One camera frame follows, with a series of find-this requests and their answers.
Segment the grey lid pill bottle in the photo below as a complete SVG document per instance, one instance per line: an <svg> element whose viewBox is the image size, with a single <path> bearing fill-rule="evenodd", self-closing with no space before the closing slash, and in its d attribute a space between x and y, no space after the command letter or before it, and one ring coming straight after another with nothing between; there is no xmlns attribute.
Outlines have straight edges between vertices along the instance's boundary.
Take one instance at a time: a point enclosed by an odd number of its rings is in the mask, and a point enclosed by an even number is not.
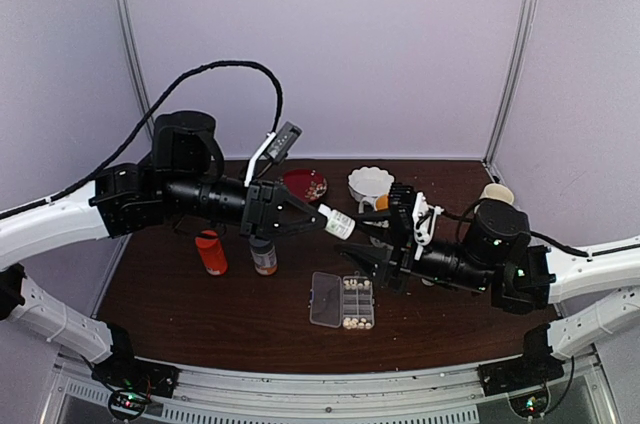
<svg viewBox="0 0 640 424"><path fill-rule="evenodd" d="M256 272L262 276L274 274L278 268L275 245L271 240L249 238L249 248Z"/></svg>

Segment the clear plastic pill organizer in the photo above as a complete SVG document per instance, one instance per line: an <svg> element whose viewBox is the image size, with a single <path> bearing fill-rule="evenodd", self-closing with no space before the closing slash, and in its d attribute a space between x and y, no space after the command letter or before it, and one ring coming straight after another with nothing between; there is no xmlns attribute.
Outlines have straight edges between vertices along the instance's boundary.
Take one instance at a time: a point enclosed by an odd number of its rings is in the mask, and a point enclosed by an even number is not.
<svg viewBox="0 0 640 424"><path fill-rule="evenodd" d="M346 291L343 282L348 279L369 280L372 288ZM342 321L345 317L370 317L375 321L373 281L359 274L341 277L314 272L311 277L309 322L320 327L338 329L343 328Z"/></svg>

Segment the orange pill bottle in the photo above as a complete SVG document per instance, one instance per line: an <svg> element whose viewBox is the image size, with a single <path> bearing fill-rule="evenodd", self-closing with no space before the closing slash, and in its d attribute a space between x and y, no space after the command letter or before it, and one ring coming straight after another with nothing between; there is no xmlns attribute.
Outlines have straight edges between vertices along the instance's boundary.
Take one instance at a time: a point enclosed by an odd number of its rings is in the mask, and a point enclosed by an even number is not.
<svg viewBox="0 0 640 424"><path fill-rule="evenodd" d="M204 268L210 275L222 276L227 272L228 262L217 232L200 232L195 238L195 245Z"/></svg>

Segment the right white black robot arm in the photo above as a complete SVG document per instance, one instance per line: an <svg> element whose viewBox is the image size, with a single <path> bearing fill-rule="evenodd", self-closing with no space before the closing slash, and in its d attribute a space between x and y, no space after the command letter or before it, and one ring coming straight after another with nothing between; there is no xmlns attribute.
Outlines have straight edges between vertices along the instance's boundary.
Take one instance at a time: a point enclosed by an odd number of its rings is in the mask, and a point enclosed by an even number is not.
<svg viewBox="0 0 640 424"><path fill-rule="evenodd" d="M490 292L492 306L528 314L583 294L605 292L585 309L525 336L513 363L519 384L535 384L583 348L639 320L639 240L572 248L531 231L528 217L504 201L480 198L458 217L468 226L453 243L435 238L446 214L416 197L412 211L394 206L351 218L322 209L339 252L376 284L401 290L411 277L432 286Z"/></svg>

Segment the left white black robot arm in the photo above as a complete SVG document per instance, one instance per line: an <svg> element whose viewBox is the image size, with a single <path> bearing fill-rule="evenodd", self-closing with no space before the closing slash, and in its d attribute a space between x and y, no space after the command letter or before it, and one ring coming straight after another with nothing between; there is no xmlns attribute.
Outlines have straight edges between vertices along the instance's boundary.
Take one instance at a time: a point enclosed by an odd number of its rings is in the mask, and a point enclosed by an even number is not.
<svg viewBox="0 0 640 424"><path fill-rule="evenodd" d="M1 317L103 365L123 388L137 386L144 368L126 330L94 320L47 294L26 275L22 260L69 244L116 238L193 216L236 225L241 235L274 239L319 230L327 223L284 186L224 174L215 119L198 111L157 118L151 153L138 164L100 171L61 198L28 204L1 218Z"/></svg>

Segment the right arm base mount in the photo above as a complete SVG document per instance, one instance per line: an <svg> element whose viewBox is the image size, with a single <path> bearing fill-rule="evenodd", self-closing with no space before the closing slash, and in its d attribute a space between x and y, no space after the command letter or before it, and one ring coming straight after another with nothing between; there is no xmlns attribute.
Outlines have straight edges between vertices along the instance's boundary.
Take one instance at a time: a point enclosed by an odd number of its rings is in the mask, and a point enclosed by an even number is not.
<svg viewBox="0 0 640 424"><path fill-rule="evenodd" d="M524 356L480 365L477 371L485 396L541 386L564 376L561 361L555 358L530 360Z"/></svg>

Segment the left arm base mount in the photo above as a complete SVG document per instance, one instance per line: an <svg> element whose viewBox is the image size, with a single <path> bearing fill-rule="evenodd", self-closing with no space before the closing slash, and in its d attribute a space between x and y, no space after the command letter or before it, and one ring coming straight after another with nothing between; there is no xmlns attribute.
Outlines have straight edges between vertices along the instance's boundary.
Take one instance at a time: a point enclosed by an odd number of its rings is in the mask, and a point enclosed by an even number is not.
<svg viewBox="0 0 640 424"><path fill-rule="evenodd" d="M92 366L92 378L111 390L134 391L144 396L171 398L178 382L175 366L134 359Z"/></svg>

